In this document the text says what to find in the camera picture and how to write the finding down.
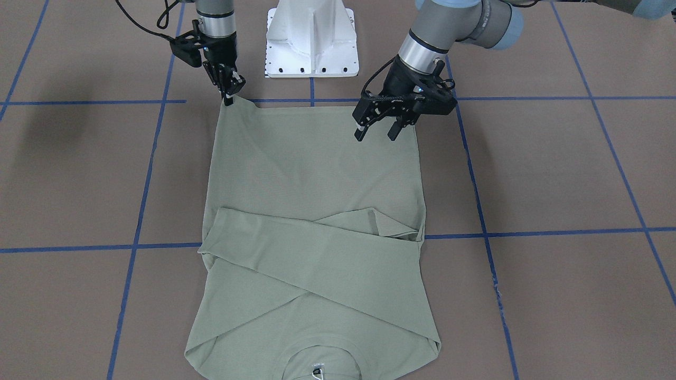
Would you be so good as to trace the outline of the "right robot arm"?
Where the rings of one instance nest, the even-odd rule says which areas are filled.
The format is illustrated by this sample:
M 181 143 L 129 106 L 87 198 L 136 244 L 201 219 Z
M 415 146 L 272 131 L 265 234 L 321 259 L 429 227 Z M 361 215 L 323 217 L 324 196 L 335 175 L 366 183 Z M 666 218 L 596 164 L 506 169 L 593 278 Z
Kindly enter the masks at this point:
M 246 84 L 237 67 L 238 41 L 234 1 L 196 1 L 203 67 L 217 87 L 224 106 L 234 103 L 234 95 Z

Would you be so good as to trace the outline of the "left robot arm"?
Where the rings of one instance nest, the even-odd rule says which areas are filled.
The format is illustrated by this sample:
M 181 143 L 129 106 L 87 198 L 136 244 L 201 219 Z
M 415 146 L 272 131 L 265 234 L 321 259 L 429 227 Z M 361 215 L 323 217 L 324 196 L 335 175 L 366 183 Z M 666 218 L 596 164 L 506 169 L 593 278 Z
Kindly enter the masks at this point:
M 522 10 L 536 1 L 418 1 L 418 14 L 401 48 L 380 70 L 386 78 L 379 93 L 362 87 L 353 111 L 355 138 L 363 140 L 369 128 L 393 118 L 387 135 L 396 140 L 422 115 L 449 115 L 458 101 L 453 79 L 442 79 L 446 56 L 455 43 L 506 50 L 524 28 Z

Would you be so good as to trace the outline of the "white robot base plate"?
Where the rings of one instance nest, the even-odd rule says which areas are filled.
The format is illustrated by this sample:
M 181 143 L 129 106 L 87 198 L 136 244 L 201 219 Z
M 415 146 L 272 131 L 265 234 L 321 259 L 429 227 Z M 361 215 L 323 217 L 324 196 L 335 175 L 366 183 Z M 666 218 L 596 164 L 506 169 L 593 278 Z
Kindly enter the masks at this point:
M 354 12 L 343 1 L 280 1 L 268 10 L 266 21 L 266 77 L 358 75 Z

